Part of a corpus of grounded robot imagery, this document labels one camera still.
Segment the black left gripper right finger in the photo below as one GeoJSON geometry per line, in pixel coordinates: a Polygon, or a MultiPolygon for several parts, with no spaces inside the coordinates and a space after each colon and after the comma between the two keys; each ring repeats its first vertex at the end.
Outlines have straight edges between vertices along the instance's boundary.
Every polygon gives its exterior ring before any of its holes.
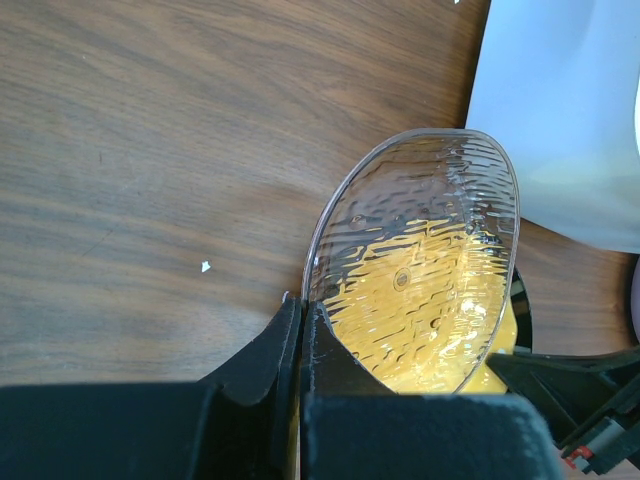
{"type": "Polygon", "coordinates": [[[304,322],[304,479],[561,479],[545,421],[511,394],[392,392],[334,335],[324,305],[304,322]]]}

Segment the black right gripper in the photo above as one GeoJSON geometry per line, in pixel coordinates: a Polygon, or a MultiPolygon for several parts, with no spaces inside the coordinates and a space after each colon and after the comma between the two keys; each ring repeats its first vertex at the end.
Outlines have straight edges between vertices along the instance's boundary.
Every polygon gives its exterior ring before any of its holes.
{"type": "Polygon", "coordinates": [[[561,458],[585,474],[639,468],[639,349],[594,356],[491,354],[487,365],[547,422],[561,458]]]}

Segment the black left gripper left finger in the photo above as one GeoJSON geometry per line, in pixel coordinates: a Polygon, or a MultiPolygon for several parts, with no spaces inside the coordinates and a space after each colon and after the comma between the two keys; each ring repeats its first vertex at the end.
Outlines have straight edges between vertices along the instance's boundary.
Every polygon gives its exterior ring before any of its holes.
{"type": "Polygon", "coordinates": [[[302,307],[191,382],[10,386],[5,479],[291,479],[302,307]]]}

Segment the clear glass plate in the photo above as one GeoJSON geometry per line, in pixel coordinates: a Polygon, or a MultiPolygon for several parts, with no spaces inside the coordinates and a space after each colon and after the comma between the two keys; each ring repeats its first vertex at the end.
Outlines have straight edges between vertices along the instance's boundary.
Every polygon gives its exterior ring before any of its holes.
{"type": "Polygon", "coordinates": [[[496,140],[409,130],[376,146],[332,195],[301,293],[391,391],[458,393],[511,302],[519,227],[515,171],[496,140]]]}

